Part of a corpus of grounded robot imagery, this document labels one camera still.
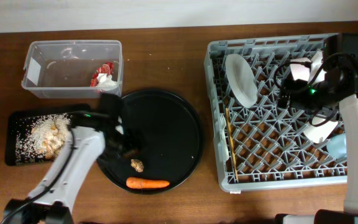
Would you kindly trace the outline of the white plastic fork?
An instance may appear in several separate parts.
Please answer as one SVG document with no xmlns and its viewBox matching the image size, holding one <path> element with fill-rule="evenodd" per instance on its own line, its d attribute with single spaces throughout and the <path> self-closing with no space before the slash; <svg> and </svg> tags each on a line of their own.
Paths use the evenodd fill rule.
<svg viewBox="0 0 358 224">
<path fill-rule="evenodd" d="M 221 141 L 222 141 L 221 145 L 222 145 L 222 151 L 223 151 L 223 161 L 226 162 L 229 159 L 229 151 L 228 151 L 226 135 L 225 135 L 226 119 L 225 119 L 224 113 L 221 113 L 219 115 L 219 122 L 220 122 L 219 132 L 220 132 Z"/>
</svg>

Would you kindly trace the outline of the round black tray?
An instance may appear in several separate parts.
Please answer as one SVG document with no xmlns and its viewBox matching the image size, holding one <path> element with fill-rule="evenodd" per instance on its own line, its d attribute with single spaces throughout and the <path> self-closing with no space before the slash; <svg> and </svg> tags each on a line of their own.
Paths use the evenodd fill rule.
<svg viewBox="0 0 358 224">
<path fill-rule="evenodd" d="M 133 194 L 152 195 L 182 184 L 197 168 L 204 149 L 204 129 L 195 109 L 180 96 L 163 90 L 138 90 L 123 97 L 124 127 L 141 141 L 135 159 L 143 172 L 136 172 L 128 159 L 99 159 L 99 168 L 116 186 Z M 138 177 L 166 180 L 161 189 L 131 189 L 126 180 Z"/>
</svg>

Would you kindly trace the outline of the brown walnut piece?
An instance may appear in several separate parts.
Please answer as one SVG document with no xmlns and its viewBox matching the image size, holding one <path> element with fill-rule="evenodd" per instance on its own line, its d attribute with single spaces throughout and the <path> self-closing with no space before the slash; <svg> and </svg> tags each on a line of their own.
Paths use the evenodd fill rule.
<svg viewBox="0 0 358 224">
<path fill-rule="evenodd" d="M 132 159 L 131 160 L 131 167 L 134 168 L 136 172 L 143 172 L 144 171 L 143 162 L 138 160 L 138 159 Z"/>
</svg>

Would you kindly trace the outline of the cream paper cup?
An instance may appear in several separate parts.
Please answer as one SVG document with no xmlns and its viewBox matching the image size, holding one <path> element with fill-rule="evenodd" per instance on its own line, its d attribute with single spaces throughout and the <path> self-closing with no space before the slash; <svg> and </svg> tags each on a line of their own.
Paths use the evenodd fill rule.
<svg viewBox="0 0 358 224">
<path fill-rule="evenodd" d="M 338 121 L 328 121 L 319 127 L 314 127 L 309 124 L 303 131 L 303 134 L 314 143 L 322 143 L 334 131 L 338 123 Z"/>
</svg>

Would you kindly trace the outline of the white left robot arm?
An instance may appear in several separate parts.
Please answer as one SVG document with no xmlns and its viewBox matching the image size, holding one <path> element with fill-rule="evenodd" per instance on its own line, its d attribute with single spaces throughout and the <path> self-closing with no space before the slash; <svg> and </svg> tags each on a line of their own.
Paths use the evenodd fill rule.
<svg viewBox="0 0 358 224">
<path fill-rule="evenodd" d="M 93 111 L 78 111 L 68 127 L 69 137 L 50 169 L 23 200 L 12 199 L 3 223 L 73 223 L 78 191 L 95 161 L 108 164 L 132 159 L 140 141 L 125 127 L 124 100 L 103 93 Z"/>
</svg>

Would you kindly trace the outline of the wooden chopstick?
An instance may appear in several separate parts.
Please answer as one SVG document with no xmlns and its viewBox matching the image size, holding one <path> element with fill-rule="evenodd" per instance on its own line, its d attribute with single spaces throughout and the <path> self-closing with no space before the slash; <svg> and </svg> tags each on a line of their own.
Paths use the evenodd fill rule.
<svg viewBox="0 0 358 224">
<path fill-rule="evenodd" d="M 236 153 L 234 150 L 234 141 L 232 138 L 232 129 L 231 129 L 231 121 L 229 116 L 229 109 L 225 108 L 225 115 L 226 115 L 226 126 L 227 126 L 227 133 L 229 136 L 229 147 L 231 150 L 231 158 L 232 158 L 232 165 L 233 165 L 233 171 L 235 175 L 235 180 L 238 182 L 238 173 L 237 173 L 237 163 L 236 163 Z"/>
</svg>

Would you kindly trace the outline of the light blue plastic cup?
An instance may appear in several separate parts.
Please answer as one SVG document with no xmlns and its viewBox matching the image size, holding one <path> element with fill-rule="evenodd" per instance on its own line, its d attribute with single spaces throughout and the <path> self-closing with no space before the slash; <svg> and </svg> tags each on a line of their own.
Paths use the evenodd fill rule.
<svg viewBox="0 0 358 224">
<path fill-rule="evenodd" d="M 327 151 L 336 159 L 342 159 L 347 156 L 346 135 L 344 133 L 329 139 L 326 145 Z"/>
</svg>

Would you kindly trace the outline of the grey dishwasher rack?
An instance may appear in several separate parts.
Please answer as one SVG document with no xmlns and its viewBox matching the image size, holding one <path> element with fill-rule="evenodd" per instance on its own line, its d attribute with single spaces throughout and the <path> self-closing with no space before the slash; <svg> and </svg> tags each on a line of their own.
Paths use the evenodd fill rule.
<svg viewBox="0 0 358 224">
<path fill-rule="evenodd" d="M 313 57 L 326 38 L 326 34 L 311 34 L 217 40 L 208 44 L 204 70 L 213 119 L 218 182 L 223 191 L 235 194 L 346 183 L 346 158 L 336 159 L 326 150 L 326 142 L 314 143 L 303 134 L 308 115 L 294 108 L 277 107 L 279 90 L 275 82 L 290 72 L 282 63 Z M 244 57 L 255 76 L 257 102 L 250 108 L 237 101 L 229 86 L 225 69 L 229 54 Z M 225 115 L 225 108 L 229 109 L 238 182 L 227 126 L 229 159 L 223 161 L 219 115 Z"/>
</svg>

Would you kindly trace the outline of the rice and shell scraps pile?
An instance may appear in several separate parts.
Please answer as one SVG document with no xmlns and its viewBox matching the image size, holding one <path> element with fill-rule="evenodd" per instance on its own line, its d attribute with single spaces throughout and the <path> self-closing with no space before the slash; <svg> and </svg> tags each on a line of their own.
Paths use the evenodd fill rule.
<svg viewBox="0 0 358 224">
<path fill-rule="evenodd" d="M 62 114 L 42 119 L 35 124 L 21 147 L 30 149 L 35 156 L 44 156 L 52 161 L 57 158 L 70 135 L 70 123 L 71 118 Z"/>
</svg>

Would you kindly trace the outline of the orange carrot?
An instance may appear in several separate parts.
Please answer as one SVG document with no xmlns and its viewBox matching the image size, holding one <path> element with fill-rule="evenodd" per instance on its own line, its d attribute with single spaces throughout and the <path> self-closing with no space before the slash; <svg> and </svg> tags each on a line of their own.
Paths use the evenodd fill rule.
<svg viewBox="0 0 358 224">
<path fill-rule="evenodd" d="M 129 177 L 126 186 L 131 189 L 162 189 L 168 187 L 170 183 L 166 180 L 149 180 L 137 177 Z"/>
</svg>

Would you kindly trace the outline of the pink bowl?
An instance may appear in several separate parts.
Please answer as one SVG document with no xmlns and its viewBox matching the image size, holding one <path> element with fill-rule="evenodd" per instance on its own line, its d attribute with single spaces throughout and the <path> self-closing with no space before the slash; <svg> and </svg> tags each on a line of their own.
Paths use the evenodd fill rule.
<svg viewBox="0 0 358 224">
<path fill-rule="evenodd" d="M 298 58 L 290 61 L 290 70 L 294 80 L 308 81 L 310 77 L 310 69 L 298 62 L 311 62 L 308 58 Z"/>
</svg>

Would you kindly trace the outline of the black rectangular tray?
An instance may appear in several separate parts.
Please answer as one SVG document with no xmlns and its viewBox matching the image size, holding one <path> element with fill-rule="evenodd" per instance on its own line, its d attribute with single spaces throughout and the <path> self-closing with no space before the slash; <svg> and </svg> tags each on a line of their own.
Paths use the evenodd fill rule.
<svg viewBox="0 0 358 224">
<path fill-rule="evenodd" d="M 90 110 L 90 105 L 79 103 L 74 105 L 37 108 L 31 110 L 22 110 L 13 112 L 7 122 L 7 138 L 4 155 L 4 162 L 7 166 L 21 166 L 27 164 L 37 164 L 49 162 L 44 156 L 35 156 L 30 149 L 21 147 L 27 136 L 30 135 L 32 128 L 42 119 L 54 115 L 64 115 L 71 118 L 71 115 L 77 111 Z"/>
</svg>

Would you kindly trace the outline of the clear plastic bin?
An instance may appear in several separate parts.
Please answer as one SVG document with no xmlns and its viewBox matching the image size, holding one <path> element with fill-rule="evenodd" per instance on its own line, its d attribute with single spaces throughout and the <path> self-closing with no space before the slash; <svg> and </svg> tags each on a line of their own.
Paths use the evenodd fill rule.
<svg viewBox="0 0 358 224">
<path fill-rule="evenodd" d="M 111 86 L 92 86 L 98 69 L 111 68 Z M 124 62 L 118 40 L 45 40 L 30 44 L 23 89 L 39 98 L 98 98 L 122 95 Z"/>
</svg>

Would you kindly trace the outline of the grey plate with food scraps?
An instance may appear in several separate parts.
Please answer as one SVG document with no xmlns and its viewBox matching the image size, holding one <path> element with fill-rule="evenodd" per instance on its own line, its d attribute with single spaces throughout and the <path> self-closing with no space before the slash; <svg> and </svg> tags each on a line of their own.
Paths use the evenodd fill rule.
<svg viewBox="0 0 358 224">
<path fill-rule="evenodd" d="M 229 86 L 238 102 L 245 108 L 256 104 L 257 85 L 245 58 L 239 54 L 229 54 L 226 57 L 225 69 Z"/>
</svg>

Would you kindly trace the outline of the red and white wrapper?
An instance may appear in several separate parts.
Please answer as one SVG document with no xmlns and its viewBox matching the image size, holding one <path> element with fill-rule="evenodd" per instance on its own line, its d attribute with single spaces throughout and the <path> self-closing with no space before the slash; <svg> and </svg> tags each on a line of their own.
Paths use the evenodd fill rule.
<svg viewBox="0 0 358 224">
<path fill-rule="evenodd" d="M 117 81 L 113 80 L 114 64 L 106 62 L 99 67 L 91 78 L 90 87 L 96 87 L 99 91 L 109 91 L 117 87 Z"/>
</svg>

